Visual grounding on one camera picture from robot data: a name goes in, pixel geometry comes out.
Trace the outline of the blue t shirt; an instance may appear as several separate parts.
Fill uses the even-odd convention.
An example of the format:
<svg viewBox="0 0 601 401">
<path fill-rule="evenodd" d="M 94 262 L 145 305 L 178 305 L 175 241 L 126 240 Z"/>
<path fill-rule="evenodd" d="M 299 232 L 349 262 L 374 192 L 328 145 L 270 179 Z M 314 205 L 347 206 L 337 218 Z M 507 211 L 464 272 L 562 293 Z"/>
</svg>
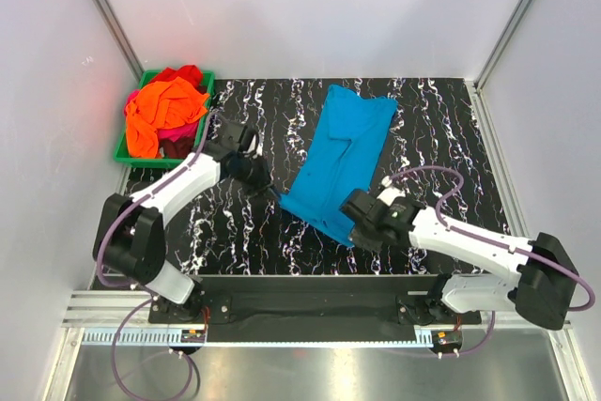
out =
<svg viewBox="0 0 601 401">
<path fill-rule="evenodd" d="M 350 247 L 353 222 L 340 207 L 354 190 L 369 189 L 396 110 L 395 99 L 364 99 L 331 85 L 306 160 L 280 207 Z"/>
</svg>

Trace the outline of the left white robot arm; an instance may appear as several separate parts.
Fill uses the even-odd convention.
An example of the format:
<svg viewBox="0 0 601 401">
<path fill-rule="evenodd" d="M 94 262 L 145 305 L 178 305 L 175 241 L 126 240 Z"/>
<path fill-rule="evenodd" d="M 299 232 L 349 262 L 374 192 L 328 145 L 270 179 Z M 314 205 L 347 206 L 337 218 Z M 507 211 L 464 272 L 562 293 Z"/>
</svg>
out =
<svg viewBox="0 0 601 401">
<path fill-rule="evenodd" d="M 272 190 L 258 132 L 230 121 L 222 123 L 215 138 L 203 137 L 155 183 L 130 196 L 109 196 L 93 248 L 99 281 L 116 286 L 103 274 L 105 269 L 114 270 L 127 284 L 149 292 L 157 308 L 169 308 L 184 322 L 206 313 L 201 284 L 167 260 L 165 228 L 193 199 L 226 179 L 240 183 L 249 195 Z"/>
</svg>

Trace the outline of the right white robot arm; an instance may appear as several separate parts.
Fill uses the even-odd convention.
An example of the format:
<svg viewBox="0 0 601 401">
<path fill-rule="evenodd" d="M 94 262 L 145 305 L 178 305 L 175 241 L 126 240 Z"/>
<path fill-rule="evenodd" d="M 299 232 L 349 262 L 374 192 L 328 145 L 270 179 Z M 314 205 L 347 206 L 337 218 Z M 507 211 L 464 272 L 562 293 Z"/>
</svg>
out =
<svg viewBox="0 0 601 401">
<path fill-rule="evenodd" d="M 413 247 L 481 269 L 439 277 L 423 302 L 435 321 L 472 311 L 515 312 L 535 326 L 562 328 L 578 272 L 556 237 L 513 237 L 462 223 L 393 187 L 378 194 L 356 189 L 340 210 L 353 223 L 351 241 L 365 250 Z"/>
</svg>

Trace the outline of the pink t shirt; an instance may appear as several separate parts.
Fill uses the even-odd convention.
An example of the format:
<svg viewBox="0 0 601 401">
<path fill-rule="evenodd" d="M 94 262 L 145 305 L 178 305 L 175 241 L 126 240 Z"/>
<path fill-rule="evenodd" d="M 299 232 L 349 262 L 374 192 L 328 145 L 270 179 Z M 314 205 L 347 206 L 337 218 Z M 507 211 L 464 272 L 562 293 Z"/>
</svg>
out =
<svg viewBox="0 0 601 401">
<path fill-rule="evenodd" d="M 194 138 L 197 133 L 199 122 L 183 124 L 172 129 L 152 129 L 159 141 L 170 140 L 175 142 L 181 138 Z"/>
</svg>

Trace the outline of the orange t shirt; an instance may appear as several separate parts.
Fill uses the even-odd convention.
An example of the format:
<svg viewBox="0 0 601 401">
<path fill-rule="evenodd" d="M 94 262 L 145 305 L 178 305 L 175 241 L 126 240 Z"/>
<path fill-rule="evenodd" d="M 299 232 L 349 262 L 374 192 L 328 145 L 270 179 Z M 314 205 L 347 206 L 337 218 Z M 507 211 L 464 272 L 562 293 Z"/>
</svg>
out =
<svg viewBox="0 0 601 401">
<path fill-rule="evenodd" d="M 207 114 L 208 99 L 209 93 L 199 92 L 180 77 L 144 86 L 124 108 L 130 156 L 155 159 L 159 131 L 196 123 Z"/>
</svg>

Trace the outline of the red t shirt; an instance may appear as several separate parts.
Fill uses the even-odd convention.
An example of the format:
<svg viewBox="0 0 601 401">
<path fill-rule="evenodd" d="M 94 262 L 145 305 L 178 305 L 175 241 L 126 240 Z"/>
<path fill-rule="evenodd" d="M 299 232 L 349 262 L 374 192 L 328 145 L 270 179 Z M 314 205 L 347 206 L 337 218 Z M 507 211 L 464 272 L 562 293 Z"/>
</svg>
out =
<svg viewBox="0 0 601 401">
<path fill-rule="evenodd" d="M 168 67 L 155 75 L 150 82 L 170 82 L 176 78 L 181 78 L 198 88 L 204 80 L 204 73 L 196 65 L 184 65 L 178 69 Z"/>
</svg>

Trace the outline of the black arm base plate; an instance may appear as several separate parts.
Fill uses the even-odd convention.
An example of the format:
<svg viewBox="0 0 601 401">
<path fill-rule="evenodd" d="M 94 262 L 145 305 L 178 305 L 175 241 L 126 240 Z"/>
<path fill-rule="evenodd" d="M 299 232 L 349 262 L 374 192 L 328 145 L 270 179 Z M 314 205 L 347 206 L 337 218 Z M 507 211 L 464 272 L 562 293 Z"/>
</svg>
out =
<svg viewBox="0 0 601 401">
<path fill-rule="evenodd" d="M 457 314 L 442 305 L 443 275 L 204 275 L 193 280 L 189 301 L 154 301 L 149 322 L 192 324 L 206 318 L 225 325 L 260 317 L 367 317 L 410 326 L 481 322 L 478 313 Z"/>
</svg>

